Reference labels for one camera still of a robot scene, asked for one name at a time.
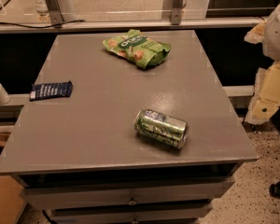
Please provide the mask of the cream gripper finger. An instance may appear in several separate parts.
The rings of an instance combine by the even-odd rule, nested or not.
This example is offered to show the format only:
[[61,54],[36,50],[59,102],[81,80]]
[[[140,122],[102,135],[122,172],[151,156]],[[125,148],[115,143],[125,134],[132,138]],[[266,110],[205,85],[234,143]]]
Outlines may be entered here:
[[253,27],[249,32],[246,33],[244,41],[250,44],[261,43],[264,37],[265,25],[266,21],[262,21],[258,25]]
[[261,125],[270,120],[280,107],[280,62],[256,74],[254,95],[248,106],[245,122]]

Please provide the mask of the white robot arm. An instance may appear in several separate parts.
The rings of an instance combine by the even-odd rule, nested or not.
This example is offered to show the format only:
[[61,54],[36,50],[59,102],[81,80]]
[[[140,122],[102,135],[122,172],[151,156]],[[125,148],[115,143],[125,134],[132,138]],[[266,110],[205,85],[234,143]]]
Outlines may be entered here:
[[280,107],[280,4],[266,21],[260,22],[245,35],[245,41],[261,43],[263,54],[273,60],[268,69],[258,70],[254,96],[245,116],[247,123],[260,125],[267,122]]

